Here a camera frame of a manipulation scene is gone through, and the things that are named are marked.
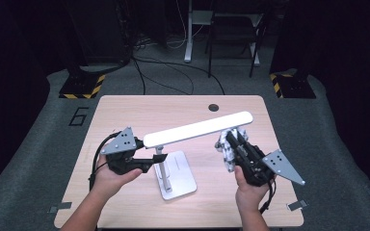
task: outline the metal stand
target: metal stand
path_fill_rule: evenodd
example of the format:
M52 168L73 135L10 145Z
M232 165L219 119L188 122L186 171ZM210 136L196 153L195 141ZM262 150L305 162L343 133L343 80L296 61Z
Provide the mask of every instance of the metal stand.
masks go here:
M156 147L157 154L162 154L163 146ZM165 200L193 193L197 183L182 151L168 154L165 162L154 165L162 197Z

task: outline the person's right hand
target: person's right hand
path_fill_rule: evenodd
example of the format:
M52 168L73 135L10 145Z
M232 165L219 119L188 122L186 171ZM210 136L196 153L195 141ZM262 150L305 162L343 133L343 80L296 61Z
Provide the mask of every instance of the person's right hand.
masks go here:
M243 170L239 166L235 166L235 178L239 186L235 196L239 212L241 214L257 212L259 210L259 203L269 190L269 186L265 184L261 187L256 187L248 184Z

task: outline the dark background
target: dark background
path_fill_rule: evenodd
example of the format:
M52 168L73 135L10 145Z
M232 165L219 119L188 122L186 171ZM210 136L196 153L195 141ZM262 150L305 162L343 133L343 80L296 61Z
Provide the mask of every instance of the dark background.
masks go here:
M127 28L132 31L121 31L124 25L121 27L116 11L110 7L118 1L102 2L109 7L82 7L92 1L0 0L0 172L45 103L49 92L47 75L67 68L68 64L125 59L138 30L146 33L147 28L155 25L157 33L149 36L164 44L164 33L179 23L177 18L170 20L177 11L173 1L146 1L149 11L144 11L139 7L144 2L137 0L127 5L126 16L132 23ZM180 5L186 16L186 2L180 1ZM101 18L96 13L105 13L109 20L98 21ZM146 13L158 15L158 21L145 25ZM328 24L323 24L326 15L330 18ZM79 24L83 19L92 24ZM91 32L96 29L102 32ZM370 1L290 1L272 72L303 68L303 57L308 55L308 47L320 31L325 38L318 44L322 52L313 54L316 62L306 68L325 85L338 133L370 179ZM117 39L109 43L106 36ZM103 47L96 47L98 43L112 46L119 53L104 54Z

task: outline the black chair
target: black chair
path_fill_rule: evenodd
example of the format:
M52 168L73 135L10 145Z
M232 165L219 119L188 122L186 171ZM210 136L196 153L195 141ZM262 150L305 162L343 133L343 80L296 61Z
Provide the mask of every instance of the black chair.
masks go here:
M209 38L205 47L209 48L208 77L211 76L212 48L213 44L243 44L242 53L252 43L254 52L251 54L252 76L254 60L257 50L260 48L266 30L271 6L267 0L216 0L213 3ZM253 24L249 15L260 15L256 25Z

